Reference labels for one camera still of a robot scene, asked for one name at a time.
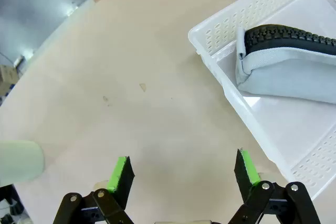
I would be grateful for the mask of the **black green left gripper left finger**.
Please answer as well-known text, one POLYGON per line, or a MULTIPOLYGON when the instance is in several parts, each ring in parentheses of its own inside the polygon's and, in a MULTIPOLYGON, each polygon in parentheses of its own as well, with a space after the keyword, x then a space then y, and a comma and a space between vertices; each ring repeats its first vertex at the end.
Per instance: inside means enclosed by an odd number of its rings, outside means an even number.
POLYGON ((133 179, 130 158, 119 157, 107 187, 85 197, 79 193, 65 194, 53 223, 133 223, 125 212, 133 179))

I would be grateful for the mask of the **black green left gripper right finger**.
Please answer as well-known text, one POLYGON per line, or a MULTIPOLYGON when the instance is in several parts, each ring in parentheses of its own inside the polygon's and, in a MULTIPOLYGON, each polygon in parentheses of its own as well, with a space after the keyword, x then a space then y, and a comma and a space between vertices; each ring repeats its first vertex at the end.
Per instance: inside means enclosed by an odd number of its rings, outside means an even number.
POLYGON ((285 187, 262 180, 246 150, 238 149, 234 173, 243 204, 229 223, 260 223, 264 215, 279 223, 320 223, 305 185, 290 182, 285 187))

